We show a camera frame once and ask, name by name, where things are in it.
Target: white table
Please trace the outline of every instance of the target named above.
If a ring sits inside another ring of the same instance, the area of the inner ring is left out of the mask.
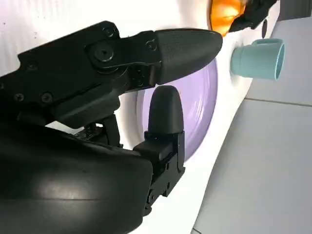
[[[209,0],[2,0],[0,8],[0,76],[16,70],[16,54],[65,36],[103,20],[114,22],[122,37],[144,30],[207,28]],[[279,2],[268,17],[267,37],[279,15]],[[189,234],[195,223],[207,182],[233,117],[252,79],[232,77],[230,54],[235,45],[261,38],[257,30],[228,34],[217,56],[218,94],[207,135],[186,172],[168,198],[160,197],[153,211],[134,234]],[[137,94],[120,97],[117,112],[121,142],[132,148],[139,141],[136,120]],[[59,124],[55,128],[64,129]]]

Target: purple plate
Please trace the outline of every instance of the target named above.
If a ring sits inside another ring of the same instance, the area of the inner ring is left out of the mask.
[[[217,68],[213,60],[203,69],[181,79],[167,83],[180,93],[184,114],[185,160],[202,143],[211,122],[217,93]],[[148,129],[150,102],[155,88],[139,91],[137,97],[138,129],[144,138]]]

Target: light blue cup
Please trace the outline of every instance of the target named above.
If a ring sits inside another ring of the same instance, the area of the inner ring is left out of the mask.
[[[231,72],[242,77],[277,80],[283,68],[285,44],[281,39],[259,39],[238,47],[231,58]]]

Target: orange object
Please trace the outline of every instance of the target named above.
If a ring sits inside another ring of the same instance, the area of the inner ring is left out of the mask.
[[[231,24],[241,16],[246,7],[245,0],[213,0],[210,10],[210,24],[212,30],[227,35]]]

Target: bolt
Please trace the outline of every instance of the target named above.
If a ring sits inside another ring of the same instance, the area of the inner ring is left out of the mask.
[[[94,52],[94,57],[100,62],[108,62],[112,60],[113,56],[114,56],[114,51],[107,44],[102,44]]]
[[[155,51],[155,50],[157,49],[157,45],[156,45],[155,39],[146,42],[145,45],[146,45],[150,50]]]
[[[44,93],[41,95],[41,101],[43,103],[49,103],[53,100],[52,95],[50,93]]]
[[[103,28],[103,32],[105,33],[106,36],[111,38],[114,35],[115,30],[114,28]]]
[[[15,94],[14,99],[15,99],[15,101],[18,101],[18,102],[23,101],[24,100],[24,94]]]

